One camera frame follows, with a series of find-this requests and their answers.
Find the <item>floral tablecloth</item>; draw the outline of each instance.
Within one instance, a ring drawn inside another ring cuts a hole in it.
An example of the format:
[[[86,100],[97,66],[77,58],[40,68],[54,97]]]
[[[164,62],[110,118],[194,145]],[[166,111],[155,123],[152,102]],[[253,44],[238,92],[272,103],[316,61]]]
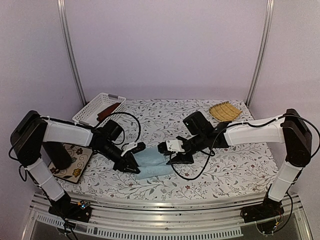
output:
[[[218,122],[209,114],[208,109],[221,102],[154,99],[130,100],[126,105],[127,112],[140,120],[140,140],[147,147],[156,147],[178,135],[190,138],[183,119],[195,111],[201,111],[215,126]],[[230,103],[243,111],[236,121],[253,119],[243,101]],[[125,130],[125,142],[132,142],[138,134],[137,124],[127,116],[120,117],[118,123]],[[58,181],[66,191],[100,197],[157,201],[196,200],[265,192],[278,172],[266,143],[241,144],[214,151],[215,156],[210,159],[202,176],[194,181],[181,179],[175,174],[136,180],[132,173],[112,170],[114,163],[100,154],[91,158],[78,184],[61,179]],[[201,171],[206,159],[199,152],[194,155],[194,164],[179,164],[176,168],[190,178]]]

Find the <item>folded cloth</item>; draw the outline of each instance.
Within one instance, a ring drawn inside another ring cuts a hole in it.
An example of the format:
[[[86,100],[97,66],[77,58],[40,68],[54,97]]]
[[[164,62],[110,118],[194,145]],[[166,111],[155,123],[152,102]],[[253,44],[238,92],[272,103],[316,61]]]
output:
[[[135,175],[137,180],[174,173],[171,165],[166,165],[165,163],[156,166],[139,166],[138,168],[140,173]]]
[[[165,157],[158,152],[157,147],[146,148],[133,156],[139,167],[156,166],[163,164],[166,161]]]

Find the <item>purple-tinted wall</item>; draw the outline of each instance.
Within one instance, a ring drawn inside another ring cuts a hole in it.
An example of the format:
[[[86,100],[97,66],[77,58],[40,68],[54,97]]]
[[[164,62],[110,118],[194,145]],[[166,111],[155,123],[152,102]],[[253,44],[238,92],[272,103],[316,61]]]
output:
[[[131,99],[243,100],[265,0],[66,1],[83,87]]]
[[[81,108],[56,1],[0,2],[0,239],[21,239],[35,187],[8,158],[10,134],[29,110],[71,119]]]
[[[251,111],[255,118],[295,108],[320,129],[320,1],[275,1],[272,27]],[[313,151],[318,136],[313,131]],[[278,165],[285,146],[270,145]],[[294,186],[315,240],[320,239],[320,154]]]

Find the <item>small floral placemat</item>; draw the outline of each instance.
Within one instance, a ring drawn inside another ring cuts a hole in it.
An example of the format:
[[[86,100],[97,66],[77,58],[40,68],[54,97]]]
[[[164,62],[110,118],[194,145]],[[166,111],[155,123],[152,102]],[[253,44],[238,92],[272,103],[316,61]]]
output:
[[[64,143],[63,145],[71,156],[71,165],[67,169],[59,170],[56,169],[55,165],[51,162],[49,164],[49,169],[55,177],[77,184],[93,151],[90,148],[83,146],[67,143]]]

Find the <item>black cable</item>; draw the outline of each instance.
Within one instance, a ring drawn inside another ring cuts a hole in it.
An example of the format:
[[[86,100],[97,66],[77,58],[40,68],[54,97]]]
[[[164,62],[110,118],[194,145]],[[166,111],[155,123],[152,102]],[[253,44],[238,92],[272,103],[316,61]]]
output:
[[[22,167],[23,167],[22,165],[19,166],[19,175],[20,175],[20,178],[22,179],[22,181],[26,182],[27,181],[27,177],[28,177],[27,170],[24,169],[24,177],[23,177],[22,174],[21,174],[21,168]]]
[[[125,142],[125,140],[126,140],[126,134],[125,134],[125,131],[124,131],[124,130],[122,130],[122,133],[123,133],[123,140],[122,140],[122,142],[120,142],[120,143],[112,142],[114,145],[121,145],[121,144],[123,144],[123,143]]]
[[[134,115],[132,115],[131,113],[128,113],[128,112],[124,112],[124,111],[118,111],[118,112],[113,112],[113,113],[110,113],[108,116],[104,117],[102,121],[100,121],[97,125],[95,125],[93,128],[96,129],[97,127],[99,127],[103,122],[104,120],[106,120],[108,117],[110,116],[113,116],[113,115],[117,115],[117,114],[124,114],[124,115],[128,115],[130,117],[132,117],[136,123],[138,124],[138,136],[136,137],[136,140],[135,142],[137,142],[140,138],[140,135],[141,135],[141,124],[140,124],[140,121],[138,120],[138,118],[136,118]]]
[[[207,155],[207,156],[210,155],[209,153],[207,153],[207,152],[205,152],[205,151],[203,151],[203,150],[200,150],[199,152],[201,152],[201,153],[203,153],[204,155]],[[213,153],[213,154],[211,154],[210,157],[214,157],[214,156],[216,155],[216,153],[215,153],[214,151],[212,151],[212,153]]]
[[[192,180],[196,180],[197,178],[199,178],[199,177],[201,176],[201,174],[205,171],[206,166],[208,165],[208,162],[209,162],[209,160],[210,160],[210,157],[212,156],[212,155],[211,155],[212,149],[214,148],[214,145],[215,145],[216,140],[218,139],[219,135],[220,135],[221,133],[223,133],[226,129],[231,128],[231,127],[233,127],[233,126],[237,126],[237,125],[242,125],[242,122],[238,122],[238,123],[235,123],[235,124],[226,126],[224,129],[222,129],[222,130],[215,136],[215,139],[213,140],[212,146],[211,146],[211,148],[210,148],[210,152],[208,153],[209,155],[208,155],[208,157],[207,157],[207,159],[206,159],[206,162],[205,162],[202,170],[200,171],[200,173],[199,173],[197,176],[192,177],[192,178],[187,178],[187,177],[184,177],[184,176],[182,176],[181,174],[179,174],[179,173],[177,172],[177,170],[175,169],[174,165],[173,165],[172,162],[171,162],[171,156],[172,156],[172,154],[171,154],[171,155],[169,156],[169,161],[170,161],[170,165],[171,165],[173,171],[174,171],[180,178],[182,178],[182,179],[184,179],[184,180],[191,180],[191,181],[192,181]]]
[[[288,192],[287,192],[286,194],[289,196],[290,201],[291,201],[290,214],[289,214],[288,219],[285,221],[285,223],[284,223],[279,229],[275,230],[273,233],[277,233],[277,232],[279,232],[281,229],[283,229],[283,228],[288,224],[288,222],[289,222],[289,220],[290,220],[290,218],[291,218],[291,215],[292,215],[292,212],[293,212],[293,209],[294,209],[294,201],[292,200],[292,197],[290,196],[290,194],[289,194]]]
[[[66,220],[66,217],[60,212],[58,211],[56,208],[55,208],[55,204],[53,203],[53,201],[51,200],[51,198],[48,196],[48,194],[45,192],[45,190],[43,190],[42,187],[39,187],[42,191],[43,191],[43,194],[45,195],[46,199],[49,201],[49,203],[51,204],[51,206],[53,207],[53,209],[55,210],[55,212],[58,214],[58,216],[60,218],[62,218],[62,220],[64,221],[64,235],[69,239],[69,240],[72,240],[71,237],[68,236],[67,234],[67,227],[68,229],[70,229],[72,235],[74,236],[74,239],[75,240],[79,240],[78,237],[76,236],[75,232],[73,231],[72,229],[72,226],[70,225],[70,223],[68,222],[68,220]]]

